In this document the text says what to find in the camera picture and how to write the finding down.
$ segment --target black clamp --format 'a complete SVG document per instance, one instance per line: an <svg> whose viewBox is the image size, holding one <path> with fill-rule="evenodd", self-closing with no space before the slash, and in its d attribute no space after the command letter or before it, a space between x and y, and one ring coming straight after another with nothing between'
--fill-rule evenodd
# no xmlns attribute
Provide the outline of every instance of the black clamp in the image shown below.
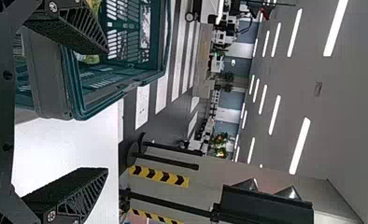
<svg viewBox="0 0 368 224"><path fill-rule="evenodd" d="M123 213L127 213L129 210L131 210L131 199L129 198L129 192L131 192L130 189L125 189L123 191L120 190L120 210L122 210Z"/></svg>
<svg viewBox="0 0 368 224"><path fill-rule="evenodd" d="M219 215L220 215L219 204L214 203L213 210L211 211L211 214L210 214L210 221L212 223L219 223Z"/></svg>

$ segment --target white ceiling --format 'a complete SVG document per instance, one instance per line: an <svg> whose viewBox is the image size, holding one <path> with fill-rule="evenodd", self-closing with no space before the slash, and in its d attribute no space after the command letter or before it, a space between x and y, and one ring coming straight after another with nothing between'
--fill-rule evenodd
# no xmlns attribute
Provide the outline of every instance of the white ceiling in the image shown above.
<svg viewBox="0 0 368 224"><path fill-rule="evenodd" d="M333 56L323 51L338 0L298 0L297 7L279 7L258 34L263 48L271 32L266 57L257 50L251 75L268 85L262 115L261 101L247 98L248 121L240 137L239 161L247 162L251 138L256 138L251 164L289 171L304 117L312 123L298 175L329 178L368 223L368 1L349 0ZM292 57L287 57L297 10L303 8ZM276 27L282 22L276 56L271 58ZM320 97L314 97L322 82ZM276 95L281 104L273 136L268 128Z"/></svg>

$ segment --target screw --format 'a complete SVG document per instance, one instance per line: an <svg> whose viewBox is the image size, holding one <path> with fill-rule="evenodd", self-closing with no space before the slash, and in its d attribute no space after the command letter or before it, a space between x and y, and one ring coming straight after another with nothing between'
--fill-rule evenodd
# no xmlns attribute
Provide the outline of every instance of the screw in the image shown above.
<svg viewBox="0 0 368 224"><path fill-rule="evenodd" d="M5 80L11 80L13 78L13 75L9 71L4 71L3 77Z"/></svg>
<svg viewBox="0 0 368 224"><path fill-rule="evenodd" d="M58 6L56 5L56 3L50 2L50 10L52 12L57 12L58 11Z"/></svg>
<svg viewBox="0 0 368 224"><path fill-rule="evenodd" d="M51 212L48 213L48 217L47 217L48 222L53 221L55 218L56 218L56 212L55 211L51 211Z"/></svg>

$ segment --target ceiling light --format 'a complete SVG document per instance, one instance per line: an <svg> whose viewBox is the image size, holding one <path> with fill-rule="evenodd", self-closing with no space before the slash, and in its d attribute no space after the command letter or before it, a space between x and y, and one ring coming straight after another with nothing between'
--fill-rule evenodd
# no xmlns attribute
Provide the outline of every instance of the ceiling light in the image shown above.
<svg viewBox="0 0 368 224"><path fill-rule="evenodd" d="M242 112L240 112L240 119L243 118L243 113L245 112L245 106L246 106L246 103L243 103L243 105L242 105Z"/></svg>
<svg viewBox="0 0 368 224"><path fill-rule="evenodd" d="M262 97L261 97L261 103L260 103L260 109L259 109L259 115L262 114L262 109L263 109L263 104L265 103L265 96L266 96L266 90L268 89L267 85L263 86L263 91L262 91Z"/></svg>
<svg viewBox="0 0 368 224"><path fill-rule="evenodd" d="M292 161L290 165L290 174L295 175L297 172L298 163L301 159L301 154L303 153L305 140L310 127L310 119L304 118L303 127L301 128L300 135L298 137L297 146L294 150L294 155L292 156Z"/></svg>
<svg viewBox="0 0 368 224"><path fill-rule="evenodd" d="M234 149L237 147L237 141L239 140L239 134L236 135L236 139L234 140Z"/></svg>
<svg viewBox="0 0 368 224"><path fill-rule="evenodd" d="M244 119L243 119L243 121L242 121L242 129L245 129L245 125L246 125L246 119L248 118L248 112L246 111L245 112L245 117L244 117Z"/></svg>
<svg viewBox="0 0 368 224"><path fill-rule="evenodd" d="M277 25L276 28L276 35L275 35L275 42L274 42L274 46L272 47L272 57L275 57L275 53L276 53L276 47L277 47L277 41L279 40L279 36L280 36L280 28L281 28L281 22Z"/></svg>
<svg viewBox="0 0 368 224"><path fill-rule="evenodd" d="M299 9L297 13L297 18L295 19L294 28L292 29L291 41L289 45L289 51L287 56L291 57L292 50L294 49L295 39L297 38L298 28L300 27L301 17L303 16L303 9Z"/></svg>
<svg viewBox="0 0 368 224"><path fill-rule="evenodd" d="M256 39L256 42L254 43L253 58L256 56L257 45L258 45L258 38Z"/></svg>
<svg viewBox="0 0 368 224"><path fill-rule="evenodd" d="M238 147L236 150L236 156L234 157L234 162L237 162L237 158L239 157L239 151L240 151L240 147Z"/></svg>
<svg viewBox="0 0 368 224"><path fill-rule="evenodd" d="M336 8L335 16L333 17L332 28L324 49L324 57L331 57L333 55L336 38L338 37L339 29L341 28L342 20L344 19L344 15L347 10L347 1L348 0L339 0L338 2L338 7Z"/></svg>
<svg viewBox="0 0 368 224"><path fill-rule="evenodd" d="M259 85L260 85L260 79L257 78L256 89L254 89L254 95L253 95L253 103L256 103L256 100L257 100L257 92L258 92Z"/></svg>
<svg viewBox="0 0 368 224"><path fill-rule="evenodd" d="M254 150L254 144L255 143L256 143L256 138L253 137L251 139L250 152L248 153L248 164L250 164L250 162L251 162L251 156L253 155L253 150Z"/></svg>
<svg viewBox="0 0 368 224"><path fill-rule="evenodd" d="M262 52L262 57L265 57L265 53L266 53L266 47L268 47L268 41L269 41L269 31L266 32L266 38L265 38L265 43L263 44L263 52Z"/></svg>
<svg viewBox="0 0 368 224"><path fill-rule="evenodd" d="M268 131L269 135L272 135L272 132L274 131L277 111L279 110L279 106L280 106L280 99L281 97L280 95L278 95L275 101L274 112L272 113L271 124L269 125L269 131Z"/></svg>
<svg viewBox="0 0 368 224"><path fill-rule="evenodd" d="M255 75L251 76L250 89L248 90L249 95L251 95L251 93L253 92L253 85L254 85L254 78L255 77L256 77Z"/></svg>

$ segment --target yellow warning tape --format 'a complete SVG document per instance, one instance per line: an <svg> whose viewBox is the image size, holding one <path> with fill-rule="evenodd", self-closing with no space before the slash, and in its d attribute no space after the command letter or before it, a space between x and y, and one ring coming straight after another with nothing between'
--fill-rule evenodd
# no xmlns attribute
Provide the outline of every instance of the yellow warning tape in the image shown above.
<svg viewBox="0 0 368 224"><path fill-rule="evenodd" d="M183 175L175 175L164 171L158 171L143 166L133 165L129 168L130 175L137 175L142 178L151 179L168 185L188 188L190 179Z"/></svg>
<svg viewBox="0 0 368 224"><path fill-rule="evenodd" d="M137 216L147 217L149 219L160 221L162 223L167 223L167 224L184 224L184 222L174 220L174 219L172 219L170 217L162 217L162 216L160 216L158 214L149 213L149 212L145 212L145 211L138 210L138 209L131 209L131 212L133 214L137 215Z"/></svg>

